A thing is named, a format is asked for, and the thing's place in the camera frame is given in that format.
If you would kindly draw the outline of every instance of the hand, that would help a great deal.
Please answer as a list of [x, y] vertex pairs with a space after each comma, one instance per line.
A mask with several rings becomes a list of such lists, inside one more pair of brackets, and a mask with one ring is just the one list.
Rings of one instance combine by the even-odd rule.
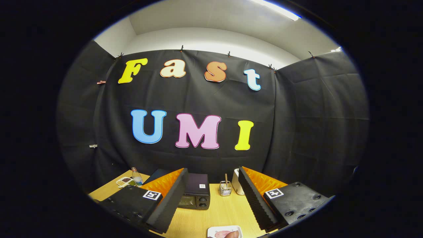
[[237, 230], [232, 231], [225, 236], [225, 238], [238, 238], [238, 237], [239, 237], [239, 232]]

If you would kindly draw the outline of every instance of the plastic bottle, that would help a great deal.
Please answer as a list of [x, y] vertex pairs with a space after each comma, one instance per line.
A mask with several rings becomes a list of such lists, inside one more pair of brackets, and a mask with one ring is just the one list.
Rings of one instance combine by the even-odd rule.
[[141, 178], [140, 173], [138, 173], [135, 167], [132, 167], [131, 170], [132, 170], [132, 178], [134, 179], [135, 184], [137, 185], [137, 187], [141, 187], [141, 185], [144, 183], [143, 178]]

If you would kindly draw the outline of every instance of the light blue letter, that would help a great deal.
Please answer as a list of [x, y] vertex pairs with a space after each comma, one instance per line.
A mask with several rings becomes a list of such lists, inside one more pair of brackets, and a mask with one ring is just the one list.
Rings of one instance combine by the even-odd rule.
[[153, 144], [158, 142], [163, 135], [163, 117], [166, 112], [162, 110], [154, 110], [151, 115], [154, 117], [154, 133], [149, 136], [144, 133], [144, 117], [147, 112], [144, 110], [132, 110], [132, 133], [135, 139], [146, 144]]
[[256, 74], [255, 70], [253, 69], [244, 70], [244, 73], [247, 75], [247, 83], [250, 89], [256, 90], [256, 91], [260, 90], [261, 89], [260, 85], [256, 83], [257, 82], [256, 79], [260, 78], [260, 75]]

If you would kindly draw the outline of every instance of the wooden table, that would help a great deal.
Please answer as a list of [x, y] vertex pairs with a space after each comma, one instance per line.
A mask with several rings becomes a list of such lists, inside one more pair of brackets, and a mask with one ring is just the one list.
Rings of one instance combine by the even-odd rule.
[[[116, 184], [118, 179], [131, 176], [132, 171], [128, 170], [91, 192], [89, 196], [102, 201], [119, 190]], [[141, 177], [143, 181], [146, 181], [149, 176], [141, 174]], [[245, 195], [238, 195], [235, 191], [232, 191], [230, 196], [220, 196], [218, 188], [219, 184], [210, 184], [210, 207], [208, 210], [177, 208], [166, 233], [158, 234], [150, 231], [168, 238], [206, 238], [207, 229], [210, 227], [238, 225], [241, 227], [245, 238], [256, 238], [266, 233], [258, 227]]]

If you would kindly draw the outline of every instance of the pink letter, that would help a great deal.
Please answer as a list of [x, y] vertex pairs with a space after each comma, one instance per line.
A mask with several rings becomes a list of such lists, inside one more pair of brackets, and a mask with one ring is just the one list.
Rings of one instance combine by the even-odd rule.
[[194, 121], [191, 114], [180, 113], [176, 115], [179, 120], [179, 140], [175, 143], [176, 147], [188, 148], [190, 144], [187, 142], [187, 136], [190, 137], [191, 143], [197, 147], [204, 136], [204, 142], [201, 144], [203, 149], [217, 149], [217, 126], [222, 120], [220, 116], [209, 115], [206, 116], [200, 128]]

